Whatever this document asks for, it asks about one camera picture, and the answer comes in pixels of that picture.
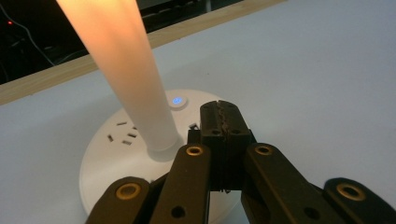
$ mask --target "white tube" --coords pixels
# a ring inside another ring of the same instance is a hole
[[[135,0],[58,0],[149,150],[178,139]]]

